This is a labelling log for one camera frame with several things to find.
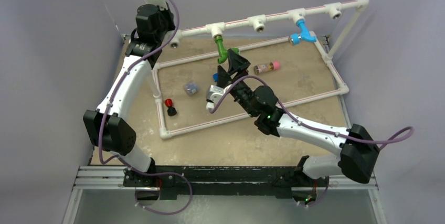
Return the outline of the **white PVC pipe frame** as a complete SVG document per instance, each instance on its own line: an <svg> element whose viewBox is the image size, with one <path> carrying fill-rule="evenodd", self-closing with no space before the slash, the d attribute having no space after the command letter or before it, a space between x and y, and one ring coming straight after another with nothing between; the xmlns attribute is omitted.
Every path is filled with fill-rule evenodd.
<svg viewBox="0 0 445 224"><path fill-rule="evenodd" d="M211 35L211 37L215 38L217 36L222 36L223 33L230 29L241 28L241 27L253 27L254 30L258 33L264 31L265 25L270 22L277 22L280 20L291 20L294 24L302 24L306 16L317 15L317 14L327 14L332 19L339 19L342 14L342 11L347 9L354 9L355 13L347 23L347 25L342 30L338 40L332 46L329 52L326 52L322 47L321 43L316 40L314 44L318 49L322 60L325 65L328 67L329 71L334 78L337 89L329 92L324 92L316 95L312 95L310 97L301 98L298 100L286 102L284 105L287 108L291 108L300 104L305 104L313 101L318 101L338 95L344 95L349 93L349 87L346 82L342 79L341 75L337 71L333 63L333 55L338 50L339 46L344 41L345 37L349 34L352 27L358 20L361 13L367 8L369 5L369 0L353 0L348 2L337 2L337 3L329 3L322 6L310 7L310 8L298 8L288 10L283 13L269 14L269 15L256 15L251 16L245 19L231 21L231 22L218 22L207 24L205 26L190 28L186 30L178 30L177 32L169 32L167 34L168 46L172 48L176 48L179 45L181 39L185 37L197 36L197 35ZM159 123L159 134L161 139L166 140L173 136L179 136L190 132L195 132L198 130L207 129L213 126L219 126L223 124L227 124L230 122L239 121L241 119L246 119L248 117L247 114L237 114L229 117L225 117L218 120L207 121L201 124L196 124L188 127L184 127L177 130L168 130L165 122L165 115L163 111L163 103L161 101L162 93L160 91L160 80L158 77L158 71L163 68L168 68L172 66L178 66L186 63L191 63L199 60L210 59L213 57L217 57L219 53L217 51L190 56L182 59L171 60L167 62L156 63L154 69L152 70L152 77L154 84L156 87L152 89L154 92L153 97L155 99L155 104L157 107L158 114L158 123Z"/></svg>

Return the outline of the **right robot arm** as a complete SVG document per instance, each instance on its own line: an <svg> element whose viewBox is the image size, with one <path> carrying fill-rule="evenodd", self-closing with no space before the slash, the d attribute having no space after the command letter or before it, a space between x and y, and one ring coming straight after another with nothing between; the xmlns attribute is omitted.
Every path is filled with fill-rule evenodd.
<svg viewBox="0 0 445 224"><path fill-rule="evenodd" d="M300 160L294 178L302 186L333 175L369 183L380 149L363 126L337 127L298 117L284 107L268 85L252 90L244 82L250 78L250 62L246 58L229 49L227 59L228 69L218 66L217 84L209 89L207 109L210 113L231 95L249 117L256 119L254 124L263 134L294 138L329 151L328 156Z"/></svg>

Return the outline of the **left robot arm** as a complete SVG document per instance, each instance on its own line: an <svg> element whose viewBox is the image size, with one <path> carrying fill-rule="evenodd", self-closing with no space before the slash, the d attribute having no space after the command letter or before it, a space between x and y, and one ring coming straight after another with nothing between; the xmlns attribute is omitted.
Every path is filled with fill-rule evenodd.
<svg viewBox="0 0 445 224"><path fill-rule="evenodd" d="M136 180L144 187L156 182L152 158L136 144L136 132L126 122L130 107L143 83L155 96L160 93L152 78L152 69L160 54L166 34L175 29L174 15L168 7L145 4L137 9L136 28L130 34L123 66L105 99L95 110L83 115L92 145L120 158L138 170Z"/></svg>

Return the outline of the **green water faucet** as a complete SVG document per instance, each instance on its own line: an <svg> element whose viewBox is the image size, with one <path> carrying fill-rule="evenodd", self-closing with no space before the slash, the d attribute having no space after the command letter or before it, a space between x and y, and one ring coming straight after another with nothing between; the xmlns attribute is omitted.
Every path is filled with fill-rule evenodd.
<svg viewBox="0 0 445 224"><path fill-rule="evenodd" d="M217 45L219 58L217 59L218 64L224 63L228 58L228 49L225 48L223 44L223 37L217 35L214 37L215 44Z"/></svg>

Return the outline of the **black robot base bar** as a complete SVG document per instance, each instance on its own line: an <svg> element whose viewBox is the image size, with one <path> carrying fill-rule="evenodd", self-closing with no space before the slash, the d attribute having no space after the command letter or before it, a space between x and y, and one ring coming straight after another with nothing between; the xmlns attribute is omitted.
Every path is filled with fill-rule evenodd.
<svg viewBox="0 0 445 224"><path fill-rule="evenodd" d="M148 175L124 170L124 187L159 188L161 199L179 195L274 196L277 199L316 198L327 178L311 179L293 166L173 166L155 165Z"/></svg>

